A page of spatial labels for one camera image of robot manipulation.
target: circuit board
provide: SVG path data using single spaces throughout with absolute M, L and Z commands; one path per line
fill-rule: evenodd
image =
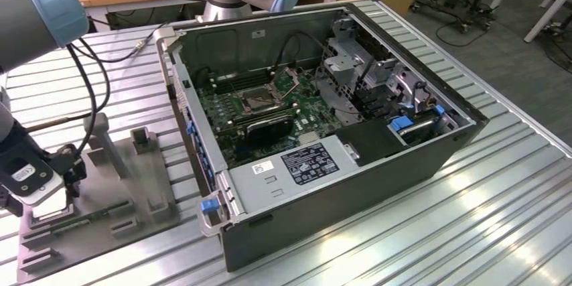
M 316 91 L 311 72 L 284 68 L 270 83 L 224 94 L 216 94 L 210 86 L 198 90 L 230 168 L 310 143 L 342 128 Z M 271 142 L 244 144 L 247 129 L 280 117 L 294 120 L 290 132 Z

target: gray floor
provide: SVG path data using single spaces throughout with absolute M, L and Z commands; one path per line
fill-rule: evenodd
M 472 45 L 456 48 L 435 36 L 436 29 L 451 16 L 424 8 L 406 18 L 443 46 L 458 60 L 503 93 L 540 124 L 572 145 L 572 74 L 547 58 L 542 39 L 532 44 L 522 40 L 544 13 L 543 0 L 504 0 L 498 9 L 498 22 Z M 572 13 L 563 8 L 556 20 Z M 446 28 L 440 35 L 451 43 L 463 44 L 483 31 L 462 35 Z M 572 46 L 566 44 L 572 53 Z

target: blue tab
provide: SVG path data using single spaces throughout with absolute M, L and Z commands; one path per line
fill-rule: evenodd
M 446 108 L 438 104 L 435 106 L 435 111 L 438 112 L 439 115 L 443 115 L 446 113 Z
M 192 122 L 188 122 L 187 123 L 187 134 L 192 134 L 194 133 L 194 123 Z
M 396 117 L 390 123 L 390 125 L 392 126 L 394 130 L 398 132 L 406 127 L 410 127 L 411 125 L 414 125 L 414 121 L 408 117 Z
M 200 211 L 203 211 L 203 214 L 210 214 L 211 212 L 215 212 L 222 205 L 219 204 L 219 201 L 215 199 L 203 200 L 200 202 Z

